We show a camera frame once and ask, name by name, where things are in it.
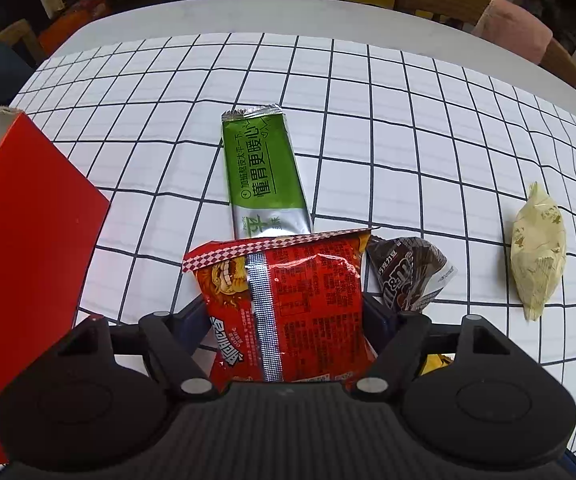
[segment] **yellow wrapper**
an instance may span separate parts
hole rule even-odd
[[[510,267],[524,316],[536,321],[561,281],[566,263],[566,230],[561,211],[537,182],[513,225]]]

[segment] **red box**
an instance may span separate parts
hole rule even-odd
[[[0,391],[72,327],[109,205],[25,114],[0,108]]]

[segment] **chair backrest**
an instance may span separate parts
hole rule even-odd
[[[394,9],[414,13],[425,10],[463,23],[477,25],[491,0],[395,0]],[[568,51],[554,38],[550,41],[540,66],[576,89],[576,64]]]
[[[19,41],[23,41],[37,66],[41,65],[47,57],[28,20],[19,20],[2,30],[0,32],[0,41],[7,44],[10,48]]]

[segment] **white grid tablecloth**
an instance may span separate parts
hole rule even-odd
[[[275,102],[316,231],[379,226],[382,237],[432,242],[459,275],[424,313],[485,316],[576,402],[576,117],[460,66],[347,41],[202,34],[40,67],[12,106],[111,200],[78,320],[134,323],[199,293],[180,273],[183,254],[232,238],[221,114]],[[526,322],[508,256],[533,181],[562,209],[568,260],[542,318]],[[363,278],[377,293],[369,269]],[[215,346],[209,336],[197,351],[204,367]]]

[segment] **green wrapper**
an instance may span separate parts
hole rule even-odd
[[[226,112],[222,136],[235,238],[311,233],[281,108]]]

